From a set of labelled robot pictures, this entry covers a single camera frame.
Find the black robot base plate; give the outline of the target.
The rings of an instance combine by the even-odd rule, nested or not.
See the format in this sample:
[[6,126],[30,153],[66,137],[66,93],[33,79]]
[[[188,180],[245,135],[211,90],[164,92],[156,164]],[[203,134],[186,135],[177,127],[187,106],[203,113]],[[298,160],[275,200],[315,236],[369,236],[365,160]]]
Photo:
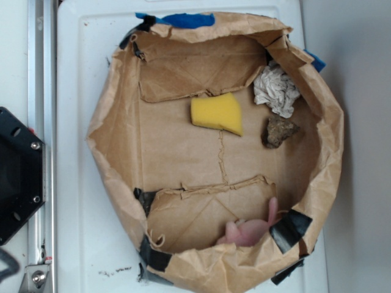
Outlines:
[[1,245],[43,205],[45,144],[1,107]]

